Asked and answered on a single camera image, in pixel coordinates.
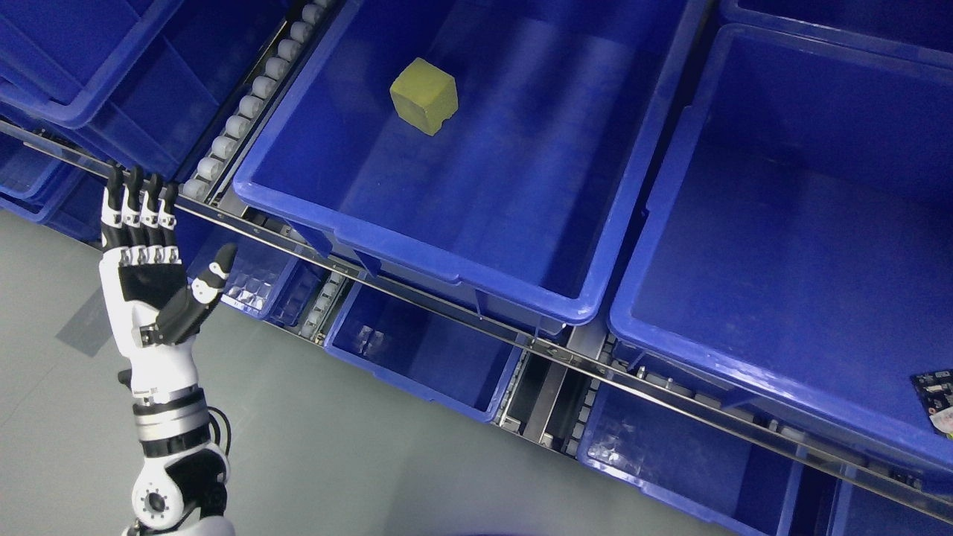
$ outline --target yellow cube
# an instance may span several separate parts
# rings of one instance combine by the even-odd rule
[[[454,78],[417,58],[391,84],[391,99],[401,119],[434,135],[456,112]]]

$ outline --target blue storage bin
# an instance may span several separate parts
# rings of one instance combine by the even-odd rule
[[[103,199],[103,184],[99,178],[60,163],[51,172],[49,181],[56,187],[42,204],[0,195],[0,209],[77,240],[98,240]]]
[[[838,482],[827,536],[949,536],[953,526],[880,495]]]
[[[556,333],[598,310],[705,2],[343,2],[236,172],[320,253]],[[388,93],[456,78],[434,137]]]
[[[5,2],[0,6],[0,93],[89,106],[109,93],[182,0]]]
[[[324,349],[390,385],[484,423],[497,414],[522,353],[359,284],[344,301]]]
[[[305,305],[314,295],[319,283],[328,275],[328,271],[318,268],[310,262],[298,262],[294,272],[288,277],[288,284],[278,297],[268,322],[278,326],[296,326],[301,320]]]
[[[103,64],[114,83],[84,90],[68,104],[0,84],[0,101],[57,125],[94,155],[172,177],[284,11],[280,0],[184,2],[154,39],[137,42],[134,62]]]
[[[703,521],[788,534],[803,465],[611,386],[596,395],[577,459]]]
[[[218,249],[228,242],[238,246],[238,253],[222,303],[256,320],[272,317],[296,320],[307,298],[290,299],[293,296],[283,293],[292,291],[294,297],[301,294],[310,297],[318,284],[314,272],[301,269],[303,260],[228,229],[215,227],[208,234],[186,270],[189,280],[198,277],[213,261]]]
[[[946,492],[953,71],[720,31],[610,313],[620,340]]]
[[[28,204],[45,203],[56,190],[56,170],[63,162],[0,134],[0,194]]]
[[[731,22],[953,67],[953,3],[937,0],[721,0]]]

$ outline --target robot finger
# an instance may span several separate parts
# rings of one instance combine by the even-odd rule
[[[103,190],[103,206],[99,227],[102,230],[103,251],[129,246],[128,236],[122,226],[122,169],[113,165]]]
[[[170,182],[159,201],[159,232],[162,234],[163,253],[162,262],[167,264],[181,264],[178,255],[178,244],[175,241],[175,200],[178,199],[178,184]]]
[[[162,262],[163,240],[159,229],[159,192],[162,190],[162,178],[158,174],[151,174],[144,184],[142,198],[142,227],[146,234],[146,263],[157,264]]]
[[[236,247],[225,244],[215,260],[192,285],[179,289],[155,318],[154,330],[163,344],[181,344],[198,333],[205,318],[221,300],[234,264]]]
[[[142,168],[136,166],[126,177],[126,191],[123,194],[122,223],[129,237],[129,264],[144,264],[146,260],[146,232],[142,228]]]

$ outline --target cable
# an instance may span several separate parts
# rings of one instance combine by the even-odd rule
[[[218,409],[217,407],[210,405],[209,411],[214,412],[216,415],[222,418],[222,422],[225,424],[225,435],[228,437],[228,443],[225,445],[225,455],[228,456],[232,451],[232,423],[229,421],[225,412]]]
[[[218,421],[215,419],[215,415],[209,414],[209,425],[212,427],[212,432],[214,432],[215,444],[220,444],[222,440],[222,429],[218,427]]]

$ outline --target white roller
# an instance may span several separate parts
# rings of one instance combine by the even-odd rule
[[[258,117],[258,114],[261,113],[261,109],[264,107],[265,101],[254,95],[245,95],[238,101],[238,113],[241,113],[249,119]]]
[[[285,72],[288,72],[290,65],[290,63],[279,57],[268,58],[268,61],[265,62],[265,75],[274,80],[280,80],[285,75]]]
[[[198,175],[205,177],[208,180],[215,180],[218,178],[218,174],[222,173],[222,167],[225,165],[225,162],[222,162],[218,158],[213,158],[211,156],[206,156],[198,161],[198,166],[195,170],[198,171]]]
[[[305,41],[308,40],[308,37],[311,37],[312,30],[314,30],[314,26],[306,22],[297,21],[294,24],[292,24],[292,28],[289,31],[289,35],[292,37],[292,39],[294,39],[298,43],[304,43]]]
[[[249,127],[252,125],[252,121],[249,121],[246,117],[241,115],[233,115],[229,117],[228,121],[225,121],[225,134],[238,139],[239,137],[245,135]]]
[[[278,43],[278,57],[286,61],[294,61],[301,52],[301,43],[292,39],[282,39]]]
[[[268,76],[258,76],[252,82],[252,94],[259,98],[268,98],[274,93],[274,86],[277,82]]]
[[[212,141],[212,155],[228,160],[235,152],[238,141],[226,135],[221,135]]]
[[[317,19],[321,17],[323,11],[324,8],[316,6],[315,4],[308,4],[301,9],[301,20],[308,24],[317,24]]]
[[[201,178],[190,178],[182,185],[182,195],[199,199],[209,192],[209,183]]]

